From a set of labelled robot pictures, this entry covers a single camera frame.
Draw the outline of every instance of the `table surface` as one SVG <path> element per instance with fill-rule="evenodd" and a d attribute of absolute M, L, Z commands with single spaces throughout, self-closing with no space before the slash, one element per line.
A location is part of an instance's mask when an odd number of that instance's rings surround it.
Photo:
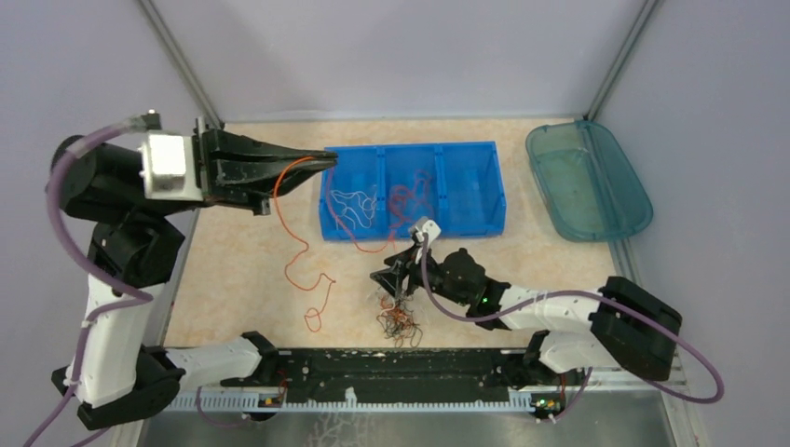
<path fill-rule="evenodd" d="M 303 149 L 326 146 L 495 141 L 508 201 L 500 237 L 440 238 L 434 257 L 460 247 L 469 249 L 491 278 L 532 289 L 593 289 L 614 274 L 606 244 L 569 242 L 552 227 L 533 180 L 524 148 L 530 130 L 560 119 L 332 121 L 228 125 L 227 130 L 254 139 Z M 275 215 L 214 207 L 202 210 L 178 289 L 167 345 L 205 345 L 258 331 L 277 347 L 393 347 L 376 321 L 377 286 L 370 272 L 383 268 L 394 253 L 356 251 L 347 242 L 321 238 L 318 216 L 320 176 L 279 200 L 291 229 L 310 244 L 289 270 L 295 281 L 312 285 L 320 272 L 336 280 L 322 314 L 319 332 L 304 319 L 321 307 L 328 281 L 314 291 L 300 291 L 283 276 L 283 267 L 302 248 L 288 237 Z M 382 242 L 361 244 L 377 248 Z M 397 243 L 398 251 L 407 241 Z M 446 302 L 457 313 L 460 306 Z M 489 332 L 440 314 L 419 289 L 412 302 L 423 337 L 420 347 L 524 347 L 531 331 Z M 310 320 L 315 328 L 318 322 Z"/>

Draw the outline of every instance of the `gray wall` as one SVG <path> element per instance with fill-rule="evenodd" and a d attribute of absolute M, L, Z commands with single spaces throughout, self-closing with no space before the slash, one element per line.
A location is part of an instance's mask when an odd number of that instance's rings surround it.
<path fill-rule="evenodd" d="M 188 131 L 198 109 L 133 2 L 0 3 L 0 445 L 10 447 L 57 403 L 49 374 L 70 361 L 87 301 L 86 276 L 58 246 L 44 210 L 53 151 L 69 135 L 149 108 Z M 175 222 L 185 229 L 189 215 Z M 71 227 L 87 245 L 91 225 Z M 72 403 L 37 445 L 85 435 Z"/>
<path fill-rule="evenodd" d="M 580 115 L 643 2 L 156 1 L 227 121 Z"/>
<path fill-rule="evenodd" d="M 601 119 L 655 206 L 634 239 L 643 280 L 724 374 L 701 408 L 716 446 L 790 439 L 788 18 L 784 0 L 665 2 Z"/>

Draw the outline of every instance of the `robotic arm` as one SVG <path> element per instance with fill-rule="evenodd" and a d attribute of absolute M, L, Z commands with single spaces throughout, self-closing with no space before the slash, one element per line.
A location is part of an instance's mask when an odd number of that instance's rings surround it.
<path fill-rule="evenodd" d="M 271 355 L 271 344 L 255 332 L 225 345 L 142 346 L 151 311 L 184 242 L 184 235 L 166 217 L 214 205 L 266 215 L 275 183 L 286 167 L 311 158 L 280 179 L 280 196 L 333 167 L 337 158 L 332 152 L 291 149 L 208 129 L 202 120 L 193 135 L 173 135 L 161 131 L 158 114 L 142 118 L 150 126 L 138 151 L 103 143 L 79 158 L 61 185 L 61 210 L 96 222 L 89 260 L 154 297 L 152 302 L 111 310 L 87 323 L 94 309 L 129 299 L 89 276 L 84 324 L 91 328 L 82 361 L 55 371 L 52 382 L 61 393 L 75 386 L 80 401 L 77 414 L 91 430 L 157 414 L 180 390 L 247 377 Z M 70 137 L 61 144 L 53 168 L 80 138 Z M 68 379 L 74 368 L 79 368 L 76 384 Z"/>
<path fill-rule="evenodd" d="M 440 232 L 432 220 L 418 221 L 410 230 L 414 245 L 388 257 L 384 261 L 388 268 L 373 272 L 371 279 L 395 298 L 429 287 L 431 294 L 468 307 L 466 317 L 444 309 L 445 314 L 489 331 L 535 331 L 525 359 L 531 360 L 537 373 L 542 369 L 547 379 L 586 367 L 619 367 L 652 381 L 669 378 L 675 343 L 589 295 L 616 300 L 678 334 L 680 314 L 658 298 L 620 277 L 611 277 L 598 291 L 583 294 L 528 289 L 488 277 L 466 249 L 437 263 L 424 235 L 430 242 Z M 423 256 L 427 257 L 427 277 L 421 269 Z"/>

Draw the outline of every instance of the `wooden table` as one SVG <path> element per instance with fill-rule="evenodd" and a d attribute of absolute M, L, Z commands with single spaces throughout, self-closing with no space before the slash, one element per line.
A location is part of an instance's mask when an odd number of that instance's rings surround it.
<path fill-rule="evenodd" d="M 614 274 L 606 244 L 573 243 L 557 235 L 527 161 L 524 139 L 530 130 L 558 119 L 410 120 L 305 122 L 228 125 L 254 139 L 303 149 L 325 146 L 495 141 L 508 201 L 505 232 L 480 239 L 440 238 L 434 257 L 469 249 L 491 278 L 533 289 L 593 289 Z M 205 345 L 259 331 L 277 347 L 392 347 L 375 317 L 380 306 L 370 272 L 383 268 L 394 251 L 358 252 L 349 243 L 325 242 L 320 235 L 320 176 L 280 200 L 291 229 L 310 243 L 310 252 L 290 270 L 301 284 L 319 272 L 336 279 L 322 315 L 322 329 L 307 329 L 304 314 L 320 307 L 328 281 L 300 291 L 283 276 L 283 267 L 302 248 L 287 236 L 275 215 L 211 208 L 197 221 L 176 297 L 166 345 Z M 398 250 L 409 243 L 399 242 Z M 370 242 L 363 247 L 381 246 Z M 463 310 L 450 302 L 458 313 Z M 412 302 L 424 336 L 421 347 L 525 346 L 531 331 L 489 332 L 451 320 L 434 308 L 420 289 Z"/>

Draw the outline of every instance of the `teal plastic container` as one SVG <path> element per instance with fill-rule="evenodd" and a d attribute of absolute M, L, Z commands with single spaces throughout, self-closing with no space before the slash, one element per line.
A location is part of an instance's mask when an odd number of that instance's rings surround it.
<path fill-rule="evenodd" d="M 645 188 L 607 128 L 590 121 L 542 126 L 527 135 L 526 151 L 560 236 L 617 240 L 652 221 Z"/>

